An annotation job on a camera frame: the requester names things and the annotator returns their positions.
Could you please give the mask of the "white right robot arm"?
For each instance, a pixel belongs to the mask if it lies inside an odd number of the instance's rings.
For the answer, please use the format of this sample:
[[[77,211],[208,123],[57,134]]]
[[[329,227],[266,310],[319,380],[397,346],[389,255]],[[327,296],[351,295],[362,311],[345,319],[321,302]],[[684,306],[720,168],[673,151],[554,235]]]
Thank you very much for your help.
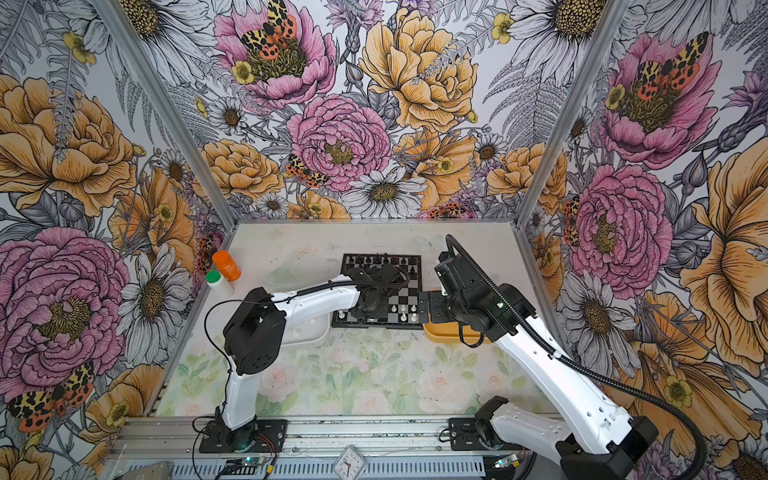
[[[631,416],[590,379],[564,365],[565,352],[514,286],[490,286],[481,269],[458,252],[442,252],[435,272],[441,290],[428,295],[431,311],[490,339],[560,415],[534,414],[495,395],[475,414],[480,443],[490,449],[520,445],[558,463],[569,479],[627,478],[654,441],[654,424]]]

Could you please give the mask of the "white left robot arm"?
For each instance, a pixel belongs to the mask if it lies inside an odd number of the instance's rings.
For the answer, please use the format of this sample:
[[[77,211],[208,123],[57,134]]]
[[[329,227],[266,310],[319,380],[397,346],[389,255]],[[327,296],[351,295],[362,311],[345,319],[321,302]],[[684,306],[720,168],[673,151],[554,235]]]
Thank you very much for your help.
[[[347,275],[298,291],[252,290],[223,329],[220,352],[227,361],[227,381],[216,419],[230,431],[256,420],[261,374],[277,360],[288,328],[335,311],[374,318],[388,310],[389,298],[409,281],[406,270],[386,265],[371,273],[354,268]]]

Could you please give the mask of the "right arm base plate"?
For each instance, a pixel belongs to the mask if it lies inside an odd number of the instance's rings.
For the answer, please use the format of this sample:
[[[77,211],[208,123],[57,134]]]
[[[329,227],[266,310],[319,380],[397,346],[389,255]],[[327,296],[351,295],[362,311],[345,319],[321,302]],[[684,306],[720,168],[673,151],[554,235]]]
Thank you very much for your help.
[[[475,417],[449,418],[448,440],[452,451],[491,451],[500,446],[491,423]]]

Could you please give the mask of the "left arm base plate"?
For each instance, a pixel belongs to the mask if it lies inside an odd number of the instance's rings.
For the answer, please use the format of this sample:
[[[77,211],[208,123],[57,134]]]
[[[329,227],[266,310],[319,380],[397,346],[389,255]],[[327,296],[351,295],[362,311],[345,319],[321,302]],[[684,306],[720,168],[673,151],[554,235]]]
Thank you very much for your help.
[[[280,453],[286,439],[288,421],[254,419],[238,429],[223,420],[211,420],[202,432],[199,451],[204,454]]]

